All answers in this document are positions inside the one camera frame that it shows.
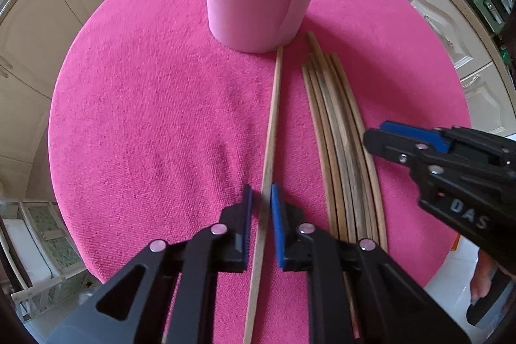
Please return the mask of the person's right hand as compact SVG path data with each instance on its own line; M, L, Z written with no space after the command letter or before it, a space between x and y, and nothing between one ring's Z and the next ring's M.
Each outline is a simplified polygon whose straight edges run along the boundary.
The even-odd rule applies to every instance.
M488 295L491 280L496 270L503 270L503 268L486 252L479 250L477 265L470 282L472 304Z

